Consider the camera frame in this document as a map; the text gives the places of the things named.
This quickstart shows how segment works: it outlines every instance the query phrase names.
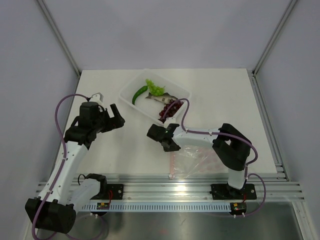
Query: white wall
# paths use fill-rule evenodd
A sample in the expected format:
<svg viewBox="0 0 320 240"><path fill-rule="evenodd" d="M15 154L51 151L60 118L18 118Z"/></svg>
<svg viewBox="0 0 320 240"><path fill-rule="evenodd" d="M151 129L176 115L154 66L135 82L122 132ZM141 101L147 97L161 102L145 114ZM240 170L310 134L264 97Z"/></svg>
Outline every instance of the white wall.
<svg viewBox="0 0 320 240"><path fill-rule="evenodd" d="M320 235L320 1L298 3L258 73L285 162Z"/></svg>
<svg viewBox="0 0 320 240"><path fill-rule="evenodd" d="M252 69L289 0L45 0L81 69Z"/></svg>
<svg viewBox="0 0 320 240"><path fill-rule="evenodd" d="M18 240L25 203L48 177L58 149L56 104L77 78L35 1L2 0L0 36L0 232Z"/></svg>

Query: gray floor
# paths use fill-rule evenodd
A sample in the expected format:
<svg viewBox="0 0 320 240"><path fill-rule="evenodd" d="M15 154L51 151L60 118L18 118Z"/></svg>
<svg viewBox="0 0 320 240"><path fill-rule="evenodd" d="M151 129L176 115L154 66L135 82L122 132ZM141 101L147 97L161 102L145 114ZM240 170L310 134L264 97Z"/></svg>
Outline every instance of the gray floor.
<svg viewBox="0 0 320 240"><path fill-rule="evenodd" d="M100 240L302 240L290 203L266 203L260 212L247 218L221 213L121 213L103 217ZM81 240L94 238L101 229L92 216L79 219L70 235ZM42 231L40 238L48 236ZM67 240L64 234L53 239Z"/></svg>

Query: small circuit board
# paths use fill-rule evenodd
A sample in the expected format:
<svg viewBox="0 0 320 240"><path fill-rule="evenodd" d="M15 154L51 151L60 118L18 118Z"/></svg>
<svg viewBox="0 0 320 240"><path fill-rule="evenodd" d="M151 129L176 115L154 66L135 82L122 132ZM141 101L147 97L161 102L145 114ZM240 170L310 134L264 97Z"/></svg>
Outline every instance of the small circuit board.
<svg viewBox="0 0 320 240"><path fill-rule="evenodd" d="M231 215L242 215L247 212L247 204L245 202L241 203L230 203Z"/></svg>
<svg viewBox="0 0 320 240"><path fill-rule="evenodd" d="M110 209L110 203L109 202L98 202L96 204L96 209L106 209L109 210Z"/></svg>

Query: red grapes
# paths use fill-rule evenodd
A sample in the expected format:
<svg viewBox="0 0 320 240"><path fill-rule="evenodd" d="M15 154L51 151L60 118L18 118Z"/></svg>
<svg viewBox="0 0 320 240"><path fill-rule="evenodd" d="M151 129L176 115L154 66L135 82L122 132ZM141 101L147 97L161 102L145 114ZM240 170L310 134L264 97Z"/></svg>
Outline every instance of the red grapes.
<svg viewBox="0 0 320 240"><path fill-rule="evenodd" d="M159 116L160 116L160 121L161 122L165 122L166 118L171 118L173 117L176 112L179 110L179 108L181 108L182 104L184 104L182 101L178 101L176 102L170 109L169 111L166 113L166 115L164 116L166 110L168 109L168 107L174 102L173 99L170 100L170 103L166 104L163 108L163 110L161 112L159 112Z"/></svg>

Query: black bracket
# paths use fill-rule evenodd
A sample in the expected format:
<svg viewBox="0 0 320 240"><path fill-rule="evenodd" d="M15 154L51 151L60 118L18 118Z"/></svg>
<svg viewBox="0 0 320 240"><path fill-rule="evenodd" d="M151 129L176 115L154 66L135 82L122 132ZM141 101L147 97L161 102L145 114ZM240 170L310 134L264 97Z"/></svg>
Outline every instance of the black bracket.
<svg viewBox="0 0 320 240"><path fill-rule="evenodd" d="M174 131L177 127L179 127L179 124L176 123L170 123L167 128L152 124L146 136L156 142L161 143L165 152L179 151L180 146L178 146L172 139L174 137Z"/></svg>
<svg viewBox="0 0 320 240"><path fill-rule="evenodd" d="M237 136L251 143L248 138L231 124L224 123L222 127L219 128L219 131L223 134ZM212 148L227 168L235 171L242 171L245 169L246 161L251 150L247 143L233 137L218 135L218 137L213 140Z"/></svg>
<svg viewBox="0 0 320 240"><path fill-rule="evenodd" d="M122 200L124 195L124 185L123 184L107 184L105 192L99 193L92 197L92 200L110 200L109 191L112 192L112 200Z"/></svg>
<svg viewBox="0 0 320 240"><path fill-rule="evenodd" d="M241 190L230 187L227 183L212 184L211 191L213 200L256 200L255 185L246 183Z"/></svg>
<svg viewBox="0 0 320 240"><path fill-rule="evenodd" d="M41 199L29 198L25 204L25 211L31 222L34 221ZM76 221L76 211L72 205L62 205L57 202L44 202L38 219L35 223L37 229L67 234Z"/></svg>
<svg viewBox="0 0 320 240"><path fill-rule="evenodd" d="M85 179L95 179L100 182L100 191L97 195L93 196L92 200L109 200L110 191L112 192L111 200L122 200L124 195L124 185L123 184L109 184L107 183L107 178L101 174L90 173L85 176Z"/></svg>
<svg viewBox="0 0 320 240"><path fill-rule="evenodd" d="M114 117L110 117L108 110L97 102L83 102L79 116L73 120L70 128L65 131L64 141L76 142L90 148L98 133L105 133L124 126L125 120L120 115L115 104L110 105Z"/></svg>

